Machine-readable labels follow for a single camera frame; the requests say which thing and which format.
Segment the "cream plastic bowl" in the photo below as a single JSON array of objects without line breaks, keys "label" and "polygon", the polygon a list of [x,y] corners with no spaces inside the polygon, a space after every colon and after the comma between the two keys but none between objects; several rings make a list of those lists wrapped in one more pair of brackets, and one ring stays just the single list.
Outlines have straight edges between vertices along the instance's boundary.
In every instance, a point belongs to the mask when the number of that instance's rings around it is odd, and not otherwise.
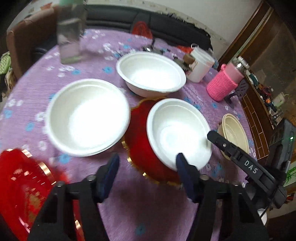
[{"label": "cream plastic bowl", "polygon": [[234,115],[230,113],[225,114],[222,117],[222,122],[217,132],[247,154],[249,153],[247,135],[243,129],[243,126]]}]

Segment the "clear bottle green lid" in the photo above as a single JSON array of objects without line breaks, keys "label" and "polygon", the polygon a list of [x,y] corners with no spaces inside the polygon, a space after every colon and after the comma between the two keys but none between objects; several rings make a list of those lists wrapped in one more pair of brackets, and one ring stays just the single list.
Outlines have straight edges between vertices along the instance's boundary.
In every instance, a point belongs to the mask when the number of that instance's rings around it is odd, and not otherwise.
[{"label": "clear bottle green lid", "polygon": [[57,16],[57,44],[62,64],[81,59],[80,37],[84,34],[85,1],[60,1]]}]

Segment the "wooden side cabinet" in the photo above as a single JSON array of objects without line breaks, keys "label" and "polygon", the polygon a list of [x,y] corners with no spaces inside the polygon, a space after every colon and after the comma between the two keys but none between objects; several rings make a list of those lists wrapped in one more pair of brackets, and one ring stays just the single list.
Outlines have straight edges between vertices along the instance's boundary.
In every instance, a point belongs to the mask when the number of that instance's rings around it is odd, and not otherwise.
[{"label": "wooden side cabinet", "polygon": [[256,158],[261,165],[265,165],[269,154],[269,142],[273,134],[273,125],[255,87],[246,78],[244,81],[248,84],[248,89],[240,102],[248,120]]}]

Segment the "pink knitted sleeve thermos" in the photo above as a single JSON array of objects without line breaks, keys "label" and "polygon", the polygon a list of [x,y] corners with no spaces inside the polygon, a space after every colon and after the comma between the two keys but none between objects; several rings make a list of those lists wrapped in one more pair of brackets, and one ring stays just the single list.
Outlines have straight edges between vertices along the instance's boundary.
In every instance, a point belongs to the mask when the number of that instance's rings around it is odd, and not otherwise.
[{"label": "pink knitted sleeve thermos", "polygon": [[248,69],[249,64],[241,56],[234,58],[228,64],[222,64],[218,74],[207,84],[207,93],[213,100],[222,101],[238,87]]}]

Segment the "small dark brown-capped bottle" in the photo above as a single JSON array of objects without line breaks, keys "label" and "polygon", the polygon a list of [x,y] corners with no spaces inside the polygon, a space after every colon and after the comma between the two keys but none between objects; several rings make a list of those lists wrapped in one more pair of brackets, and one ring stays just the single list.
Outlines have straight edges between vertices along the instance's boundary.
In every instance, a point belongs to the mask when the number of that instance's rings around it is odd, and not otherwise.
[{"label": "small dark brown-capped bottle", "polygon": [[184,69],[184,70],[191,70],[191,65],[195,62],[195,58],[193,56],[191,56],[190,54],[186,53],[184,56],[183,56],[183,59],[181,60],[181,67]]}]

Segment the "black leather sofa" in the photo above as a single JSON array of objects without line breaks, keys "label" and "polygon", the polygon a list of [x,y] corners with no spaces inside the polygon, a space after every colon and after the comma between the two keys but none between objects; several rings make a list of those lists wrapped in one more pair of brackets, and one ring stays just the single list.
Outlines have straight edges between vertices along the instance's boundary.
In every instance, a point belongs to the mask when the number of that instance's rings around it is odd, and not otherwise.
[{"label": "black leather sofa", "polygon": [[[85,29],[111,29],[132,33],[138,21],[144,21],[153,38],[162,39],[171,46],[190,47],[197,44],[201,49],[211,50],[211,36],[192,23],[165,15],[127,6],[85,5],[87,11]],[[56,33],[33,49],[31,60],[36,62],[57,44]]]}]

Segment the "white paper bowl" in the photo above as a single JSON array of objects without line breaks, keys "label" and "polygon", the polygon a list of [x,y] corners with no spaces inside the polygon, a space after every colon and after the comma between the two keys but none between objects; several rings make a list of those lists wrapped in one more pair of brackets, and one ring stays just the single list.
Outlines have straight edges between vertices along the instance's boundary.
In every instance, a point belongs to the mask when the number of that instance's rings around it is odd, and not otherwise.
[{"label": "white paper bowl", "polygon": [[210,160],[212,147],[207,139],[210,126],[193,105],[166,98],[153,105],[147,117],[147,138],[154,154],[168,168],[176,170],[182,153],[198,170]]},{"label": "white paper bowl", "polygon": [[130,124],[125,95],[110,82],[81,79],[60,89],[49,102],[45,127],[61,152],[88,157],[114,146]]},{"label": "white paper bowl", "polygon": [[116,71],[133,93],[145,98],[167,96],[186,83],[184,70],[173,60],[156,53],[126,54],[117,61]]}]

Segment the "red gold-rimmed plate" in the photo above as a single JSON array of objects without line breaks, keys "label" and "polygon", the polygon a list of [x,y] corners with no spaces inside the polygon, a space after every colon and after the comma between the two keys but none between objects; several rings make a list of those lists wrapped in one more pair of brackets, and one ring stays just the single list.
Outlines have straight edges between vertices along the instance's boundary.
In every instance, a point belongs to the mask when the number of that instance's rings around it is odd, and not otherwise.
[{"label": "red gold-rimmed plate", "polygon": [[163,100],[142,99],[131,109],[130,124],[121,140],[127,152],[127,161],[146,179],[156,184],[180,187],[181,182],[176,171],[164,165],[151,148],[147,137],[147,117],[152,107]]},{"label": "red gold-rimmed plate", "polygon": [[27,240],[49,193],[66,175],[27,150],[1,151],[1,240]]}]

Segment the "black phone stand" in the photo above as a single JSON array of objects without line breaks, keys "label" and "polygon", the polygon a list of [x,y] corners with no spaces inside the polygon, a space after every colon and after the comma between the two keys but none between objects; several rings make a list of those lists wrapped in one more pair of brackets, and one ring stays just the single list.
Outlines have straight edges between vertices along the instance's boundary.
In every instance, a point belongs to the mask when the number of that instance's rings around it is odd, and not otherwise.
[{"label": "black phone stand", "polygon": [[237,88],[234,90],[233,93],[227,95],[224,100],[225,102],[231,107],[234,108],[234,103],[232,102],[231,98],[234,96],[237,96],[239,100],[242,99],[242,97],[246,94],[248,90],[248,83],[243,79],[241,82],[238,84]]}]

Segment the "red bag on sofa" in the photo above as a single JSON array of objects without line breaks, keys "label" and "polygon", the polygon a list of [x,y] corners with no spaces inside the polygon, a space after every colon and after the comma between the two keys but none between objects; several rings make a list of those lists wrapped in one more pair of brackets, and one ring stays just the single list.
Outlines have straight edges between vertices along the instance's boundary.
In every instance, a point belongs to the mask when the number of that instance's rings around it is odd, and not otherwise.
[{"label": "red bag on sofa", "polygon": [[153,39],[152,32],[144,21],[138,21],[133,26],[132,34]]}]

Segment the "black motor device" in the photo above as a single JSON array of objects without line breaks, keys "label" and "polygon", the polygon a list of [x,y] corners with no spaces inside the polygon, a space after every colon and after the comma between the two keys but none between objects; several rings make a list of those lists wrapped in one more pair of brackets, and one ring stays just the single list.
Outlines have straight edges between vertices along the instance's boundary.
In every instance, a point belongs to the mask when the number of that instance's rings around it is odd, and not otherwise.
[{"label": "black motor device", "polygon": [[156,53],[156,54],[160,54],[160,55],[163,55],[166,52],[170,52],[170,50],[168,50],[168,49],[158,49],[158,48],[156,48],[154,46],[155,42],[156,42],[156,39],[153,38],[150,45],[146,45],[146,46],[142,47],[142,51],[150,52],[150,53]]}]

